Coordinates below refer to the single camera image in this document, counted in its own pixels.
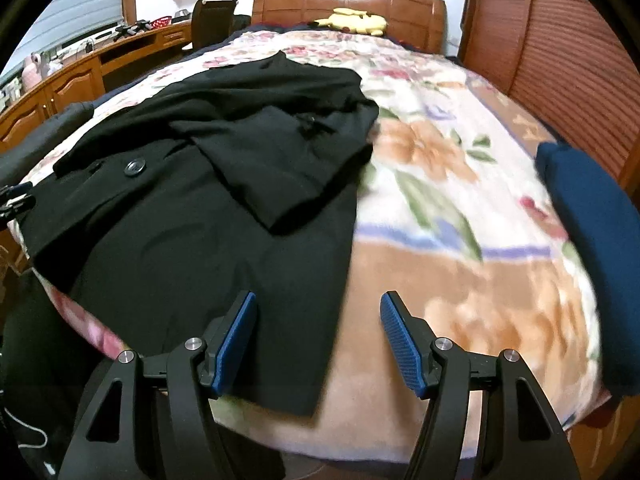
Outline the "yellow Pikachu plush toy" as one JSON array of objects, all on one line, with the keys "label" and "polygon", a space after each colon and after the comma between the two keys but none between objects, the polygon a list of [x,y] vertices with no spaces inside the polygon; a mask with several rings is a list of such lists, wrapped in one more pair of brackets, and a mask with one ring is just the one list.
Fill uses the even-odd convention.
[{"label": "yellow Pikachu plush toy", "polygon": [[373,37],[385,35],[387,22],[381,15],[349,8],[335,8],[328,18],[318,18],[309,26],[329,27],[340,32],[352,32]]}]

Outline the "grey window roller blind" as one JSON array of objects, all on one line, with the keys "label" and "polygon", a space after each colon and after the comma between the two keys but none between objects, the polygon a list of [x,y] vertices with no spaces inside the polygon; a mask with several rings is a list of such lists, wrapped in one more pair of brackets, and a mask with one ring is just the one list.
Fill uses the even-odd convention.
[{"label": "grey window roller blind", "polygon": [[121,22],[122,0],[52,0],[29,26],[2,67],[1,76],[23,65],[24,58],[65,41]]}]

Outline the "folded dark grey garment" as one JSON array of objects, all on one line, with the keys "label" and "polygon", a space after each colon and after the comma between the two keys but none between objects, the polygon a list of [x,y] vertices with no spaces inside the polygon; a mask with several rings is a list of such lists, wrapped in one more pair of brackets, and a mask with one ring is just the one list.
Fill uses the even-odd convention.
[{"label": "folded dark grey garment", "polygon": [[85,125],[93,114],[93,102],[72,103],[32,130],[15,148],[1,155],[1,186],[17,185],[37,162]]}]

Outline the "wooden bed headboard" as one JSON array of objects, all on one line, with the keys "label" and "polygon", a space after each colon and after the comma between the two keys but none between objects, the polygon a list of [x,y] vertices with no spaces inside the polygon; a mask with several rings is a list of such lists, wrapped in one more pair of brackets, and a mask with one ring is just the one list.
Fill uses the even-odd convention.
[{"label": "wooden bed headboard", "polygon": [[336,8],[381,15],[390,38],[424,52],[442,52],[446,25],[442,0],[254,0],[252,23],[291,27],[326,18]]}]

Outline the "louvered wooden wardrobe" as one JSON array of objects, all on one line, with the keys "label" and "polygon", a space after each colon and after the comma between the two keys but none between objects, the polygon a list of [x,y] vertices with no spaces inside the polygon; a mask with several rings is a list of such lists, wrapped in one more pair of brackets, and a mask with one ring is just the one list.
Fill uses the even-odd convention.
[{"label": "louvered wooden wardrobe", "polygon": [[459,58],[639,192],[639,71],[588,0],[468,0]]}]

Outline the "wooden desk with cabinets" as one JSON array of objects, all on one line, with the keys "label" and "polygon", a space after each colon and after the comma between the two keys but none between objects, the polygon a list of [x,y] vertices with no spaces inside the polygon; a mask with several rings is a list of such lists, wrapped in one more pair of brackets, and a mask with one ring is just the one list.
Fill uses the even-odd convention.
[{"label": "wooden desk with cabinets", "polygon": [[1,113],[1,151],[15,148],[32,130],[70,104],[99,99],[177,61],[190,42],[191,23],[184,21],[118,40],[67,64]]}]

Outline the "black double-breasted coat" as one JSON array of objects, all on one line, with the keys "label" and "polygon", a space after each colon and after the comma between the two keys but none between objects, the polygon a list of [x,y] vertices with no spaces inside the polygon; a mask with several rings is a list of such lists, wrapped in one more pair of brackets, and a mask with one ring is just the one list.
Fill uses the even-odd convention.
[{"label": "black double-breasted coat", "polygon": [[332,353],[378,106],[349,68],[285,54],[204,70],[91,128],[18,224],[35,270],[144,356],[243,290],[233,391],[309,416]]}]

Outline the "folded navy blue garment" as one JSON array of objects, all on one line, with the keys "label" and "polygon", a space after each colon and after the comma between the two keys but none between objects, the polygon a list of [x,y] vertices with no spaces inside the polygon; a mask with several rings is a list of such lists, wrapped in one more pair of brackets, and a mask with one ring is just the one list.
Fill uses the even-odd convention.
[{"label": "folded navy blue garment", "polygon": [[639,213],[589,155],[544,142],[538,176],[591,278],[601,327],[602,382],[614,396],[639,393]]}]

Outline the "floral bed blanket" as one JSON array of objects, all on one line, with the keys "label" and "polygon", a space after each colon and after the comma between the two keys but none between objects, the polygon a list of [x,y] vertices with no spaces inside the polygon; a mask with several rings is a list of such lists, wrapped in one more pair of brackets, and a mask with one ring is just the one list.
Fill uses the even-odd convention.
[{"label": "floral bed blanket", "polygon": [[[318,404],[302,416],[232,393],[213,404],[216,421],[280,451],[405,463],[426,406],[405,386],[384,336],[378,308],[394,290],[462,348],[518,350],[570,428],[601,390],[600,320],[590,277],[535,169],[548,132],[524,112],[503,125],[492,108],[506,98],[467,70],[463,84],[437,86],[400,70],[390,78],[354,71],[378,118],[357,179],[352,253]],[[102,110],[29,170],[34,187],[119,111]],[[32,263],[20,218],[9,229]],[[96,348],[108,356],[130,348],[32,268],[55,309]]]}]

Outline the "dark brown desk chair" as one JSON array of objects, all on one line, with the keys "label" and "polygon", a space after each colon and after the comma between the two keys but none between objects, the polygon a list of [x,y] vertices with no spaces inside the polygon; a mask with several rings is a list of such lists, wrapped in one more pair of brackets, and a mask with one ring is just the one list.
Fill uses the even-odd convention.
[{"label": "dark brown desk chair", "polygon": [[220,44],[252,19],[236,14],[238,0],[198,0],[191,16],[191,44],[193,50]]}]

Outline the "red basket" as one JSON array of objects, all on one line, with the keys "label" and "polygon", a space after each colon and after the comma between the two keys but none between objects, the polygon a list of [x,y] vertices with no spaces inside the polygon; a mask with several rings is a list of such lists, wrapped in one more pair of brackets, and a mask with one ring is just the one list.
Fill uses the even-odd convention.
[{"label": "red basket", "polygon": [[164,28],[172,23],[171,16],[162,16],[161,18],[157,18],[151,22],[152,29],[160,29]]}]

